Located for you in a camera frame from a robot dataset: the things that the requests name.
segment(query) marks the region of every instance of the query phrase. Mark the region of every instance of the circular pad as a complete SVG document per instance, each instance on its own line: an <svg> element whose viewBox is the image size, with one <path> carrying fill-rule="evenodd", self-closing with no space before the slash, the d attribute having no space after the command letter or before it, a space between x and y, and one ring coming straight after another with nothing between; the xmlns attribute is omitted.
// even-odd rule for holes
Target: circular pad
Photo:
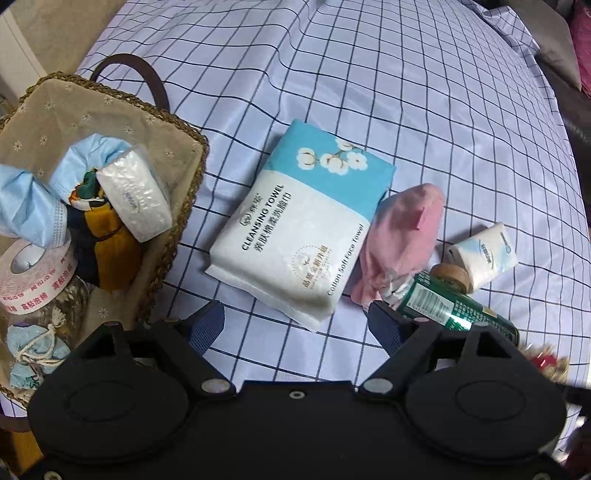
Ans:
<svg viewBox="0 0 591 480"><path fill-rule="evenodd" d="M78 462L103 463L163 445L188 407L187 394L175 379L112 356L68 365L48 376L31 399L28 417L45 450Z"/></svg>
<svg viewBox="0 0 591 480"><path fill-rule="evenodd" d="M535 455L566 421L558 389L513 362L474 359L431 372L411 384L405 407L412 423L448 453L508 461Z"/></svg>

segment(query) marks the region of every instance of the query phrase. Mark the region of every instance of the black strap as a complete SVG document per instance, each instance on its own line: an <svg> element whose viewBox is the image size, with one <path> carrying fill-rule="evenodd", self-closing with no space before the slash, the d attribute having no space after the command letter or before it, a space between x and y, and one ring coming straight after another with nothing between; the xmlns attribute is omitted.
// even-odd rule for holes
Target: black strap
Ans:
<svg viewBox="0 0 591 480"><path fill-rule="evenodd" d="M168 103L168 95L164 89L164 84L162 83L162 80L160 80L156 71L152 68L152 65L131 53L117 53L105 58L97 65L95 71L92 72L92 75L90 75L91 81L96 82L96 79L105 67L113 64L127 65L138 72L148 84L152 97L154 97L154 105L156 108L166 110L167 112L170 111L170 104Z"/></svg>

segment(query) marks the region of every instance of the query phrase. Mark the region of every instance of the woven basket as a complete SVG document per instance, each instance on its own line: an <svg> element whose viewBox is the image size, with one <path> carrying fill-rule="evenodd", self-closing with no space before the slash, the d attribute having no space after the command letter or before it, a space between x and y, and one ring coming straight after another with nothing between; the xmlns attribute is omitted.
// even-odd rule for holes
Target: woven basket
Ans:
<svg viewBox="0 0 591 480"><path fill-rule="evenodd" d="M30 87L18 107L0 120L2 163L27 169L42 181L50 178L73 143L98 132L123 138L131 144L144 144L157 173L170 189L173 227L142 245L142 267L125 294L109 294L98 288L92 291L80 342L105 321L117 320L130 328L137 320L149 318L154 296L176 256L209 152L203 135L168 113L164 86L153 69L138 57L129 57L132 56L106 59L93 77L110 63L130 65L147 81L161 108L78 75L58 72ZM0 237L0 255L13 242L14 239ZM7 326L6 311L0 307L3 338ZM0 389L26 407L30 393L8 388L11 361L12 356L2 343Z"/></svg>

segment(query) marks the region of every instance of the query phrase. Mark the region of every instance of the black mount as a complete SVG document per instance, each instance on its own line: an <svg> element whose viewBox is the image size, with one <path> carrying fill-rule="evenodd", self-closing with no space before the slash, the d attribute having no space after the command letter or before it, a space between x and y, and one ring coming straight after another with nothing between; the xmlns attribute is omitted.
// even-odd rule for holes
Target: black mount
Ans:
<svg viewBox="0 0 591 480"><path fill-rule="evenodd" d="M391 357L358 392L249 381L237 394L202 357L220 316L211 302L178 323L99 327L31 399L46 456L22 478L569 478L544 452L565 399L589 404L589 391L551 383L492 327L450 332L374 302Z"/></svg>

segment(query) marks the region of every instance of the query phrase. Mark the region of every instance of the cleansing towel package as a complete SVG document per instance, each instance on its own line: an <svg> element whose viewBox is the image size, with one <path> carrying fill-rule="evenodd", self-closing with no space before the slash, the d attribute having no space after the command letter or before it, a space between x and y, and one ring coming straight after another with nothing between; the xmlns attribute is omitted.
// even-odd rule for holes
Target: cleansing towel package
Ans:
<svg viewBox="0 0 591 480"><path fill-rule="evenodd" d="M210 249L207 273L317 330L395 167L295 120Z"/></svg>

